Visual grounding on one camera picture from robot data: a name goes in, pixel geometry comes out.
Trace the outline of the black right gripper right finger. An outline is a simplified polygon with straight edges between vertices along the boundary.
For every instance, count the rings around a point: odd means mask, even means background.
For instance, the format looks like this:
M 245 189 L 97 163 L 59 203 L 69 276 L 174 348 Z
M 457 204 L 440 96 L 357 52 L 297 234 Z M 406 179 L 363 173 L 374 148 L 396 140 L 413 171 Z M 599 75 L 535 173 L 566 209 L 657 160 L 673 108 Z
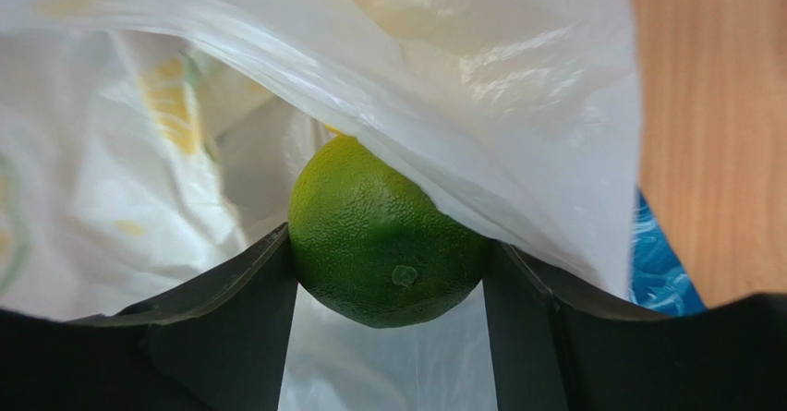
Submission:
M 673 318 L 498 244 L 483 281 L 501 410 L 782 410 L 786 297 Z

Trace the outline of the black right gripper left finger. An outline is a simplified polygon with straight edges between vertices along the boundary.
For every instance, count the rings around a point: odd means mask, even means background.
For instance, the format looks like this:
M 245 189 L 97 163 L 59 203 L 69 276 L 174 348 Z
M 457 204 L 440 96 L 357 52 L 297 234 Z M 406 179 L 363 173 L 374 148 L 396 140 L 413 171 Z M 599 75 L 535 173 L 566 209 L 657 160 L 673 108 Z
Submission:
M 113 316 L 1 314 L 5 410 L 274 410 L 297 282 L 285 225 Z

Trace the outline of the green fake lime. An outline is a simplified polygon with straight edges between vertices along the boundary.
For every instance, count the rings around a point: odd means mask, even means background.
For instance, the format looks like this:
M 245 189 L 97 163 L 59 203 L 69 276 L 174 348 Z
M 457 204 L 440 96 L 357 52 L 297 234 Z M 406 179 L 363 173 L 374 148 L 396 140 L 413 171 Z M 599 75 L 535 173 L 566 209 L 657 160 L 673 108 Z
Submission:
M 377 329 L 434 320 L 460 304 L 493 246 L 345 135 L 301 172 L 288 229 L 300 284 L 325 307 Z

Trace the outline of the white printed plastic bag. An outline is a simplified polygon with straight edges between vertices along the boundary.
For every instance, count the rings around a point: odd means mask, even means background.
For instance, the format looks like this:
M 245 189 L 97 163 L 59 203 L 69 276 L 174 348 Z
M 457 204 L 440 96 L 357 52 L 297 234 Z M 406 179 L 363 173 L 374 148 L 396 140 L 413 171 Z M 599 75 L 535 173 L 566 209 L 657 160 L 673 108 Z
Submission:
M 286 217 L 335 128 L 627 299 L 630 0 L 1 0 L 1 314 L 113 316 Z M 274 410 L 492 410 L 483 288 L 372 330 L 297 289 Z

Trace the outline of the blue shark print cloth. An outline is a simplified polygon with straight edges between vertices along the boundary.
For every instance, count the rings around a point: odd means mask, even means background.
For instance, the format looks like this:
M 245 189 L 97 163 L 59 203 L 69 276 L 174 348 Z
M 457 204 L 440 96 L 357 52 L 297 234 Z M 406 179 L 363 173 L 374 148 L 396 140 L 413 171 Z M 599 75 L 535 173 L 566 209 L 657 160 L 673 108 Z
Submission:
M 629 300 L 673 317 L 707 308 L 642 192 L 634 213 Z

